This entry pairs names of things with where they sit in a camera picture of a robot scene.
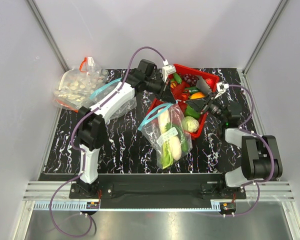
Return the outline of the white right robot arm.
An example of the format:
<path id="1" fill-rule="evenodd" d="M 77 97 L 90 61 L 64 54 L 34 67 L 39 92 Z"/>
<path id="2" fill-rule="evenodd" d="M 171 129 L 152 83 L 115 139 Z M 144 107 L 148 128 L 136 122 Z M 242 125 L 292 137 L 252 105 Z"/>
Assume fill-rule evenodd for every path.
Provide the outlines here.
<path id="1" fill-rule="evenodd" d="M 220 121 L 217 131 L 219 137 L 228 144 L 241 149 L 241 165 L 235 170 L 224 174 L 224 181 L 217 185 L 218 195 L 229 198 L 235 188 L 244 188 L 247 185 L 266 183 L 282 176 L 283 166 L 277 140 L 273 135 L 259 135 L 243 126 L 252 118 L 247 117 L 240 122 L 242 115 L 241 105 L 230 102 L 228 105 L 220 101 L 231 85 L 219 82 L 217 91 L 205 97 L 188 99 L 186 104 L 200 114 L 209 113 Z"/>

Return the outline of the toy leek green white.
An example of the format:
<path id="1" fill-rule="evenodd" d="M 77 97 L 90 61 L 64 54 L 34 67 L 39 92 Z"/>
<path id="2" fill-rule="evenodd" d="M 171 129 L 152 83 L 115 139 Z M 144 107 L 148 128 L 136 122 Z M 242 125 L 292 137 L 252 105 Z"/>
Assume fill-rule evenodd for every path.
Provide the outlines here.
<path id="1" fill-rule="evenodd" d="M 162 169 L 166 169 L 173 163 L 170 141 L 168 140 L 168 135 L 166 134 L 166 132 L 172 127 L 172 123 L 170 113 L 168 110 L 160 109 L 158 113 L 159 116 L 157 117 L 157 119 L 159 124 L 159 130 L 160 134 L 163 135 L 163 137 L 161 138 L 162 155 L 160 162 L 162 165 Z"/>

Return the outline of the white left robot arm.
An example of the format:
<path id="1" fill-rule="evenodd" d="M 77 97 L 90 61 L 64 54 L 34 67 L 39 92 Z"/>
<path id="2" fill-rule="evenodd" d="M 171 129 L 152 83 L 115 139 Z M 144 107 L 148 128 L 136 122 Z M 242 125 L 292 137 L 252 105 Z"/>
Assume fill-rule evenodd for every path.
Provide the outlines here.
<path id="1" fill-rule="evenodd" d="M 106 123 L 110 117 L 137 94 L 147 91 L 166 103 L 175 103 L 168 77 L 176 72 L 174 65 L 165 64 L 161 72 L 152 61 L 142 59 L 137 68 L 127 71 L 124 78 L 102 100 L 90 108 L 81 107 L 76 126 L 79 141 L 80 171 L 76 183 L 87 198 L 98 193 L 99 152 L 107 140 Z"/>

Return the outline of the white toy radish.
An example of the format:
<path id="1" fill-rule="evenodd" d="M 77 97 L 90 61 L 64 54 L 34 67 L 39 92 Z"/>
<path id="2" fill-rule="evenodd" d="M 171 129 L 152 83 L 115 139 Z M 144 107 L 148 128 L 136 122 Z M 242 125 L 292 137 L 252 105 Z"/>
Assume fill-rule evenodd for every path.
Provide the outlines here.
<path id="1" fill-rule="evenodd" d="M 172 158 L 178 161 L 182 156 L 181 142 L 177 136 L 169 139 Z"/>

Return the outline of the blue zipper clear bag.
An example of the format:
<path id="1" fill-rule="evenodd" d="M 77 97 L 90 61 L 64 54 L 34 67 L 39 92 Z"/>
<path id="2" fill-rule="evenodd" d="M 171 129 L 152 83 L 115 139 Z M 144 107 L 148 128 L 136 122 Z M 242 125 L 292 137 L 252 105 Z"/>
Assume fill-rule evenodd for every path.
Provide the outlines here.
<path id="1" fill-rule="evenodd" d="M 162 103 L 145 116 L 138 130 L 156 150 L 157 166 L 164 170 L 187 156 L 192 148 L 191 135 L 183 128 L 180 106 Z"/>

